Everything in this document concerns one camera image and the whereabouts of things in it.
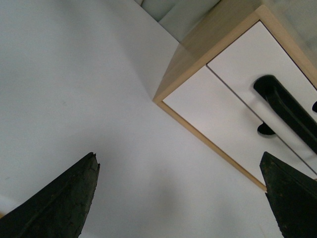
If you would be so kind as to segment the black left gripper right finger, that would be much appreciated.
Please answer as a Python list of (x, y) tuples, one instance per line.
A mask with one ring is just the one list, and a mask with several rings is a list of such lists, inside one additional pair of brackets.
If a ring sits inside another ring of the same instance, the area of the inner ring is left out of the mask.
[(266, 197), (278, 227), (285, 238), (317, 236), (317, 181), (268, 152), (260, 170)]

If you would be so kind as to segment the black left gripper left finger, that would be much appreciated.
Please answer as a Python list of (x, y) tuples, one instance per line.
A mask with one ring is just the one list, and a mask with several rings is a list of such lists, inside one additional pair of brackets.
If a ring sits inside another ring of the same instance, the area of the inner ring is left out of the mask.
[(100, 164), (90, 152), (0, 220), (2, 238), (77, 238), (96, 191)]

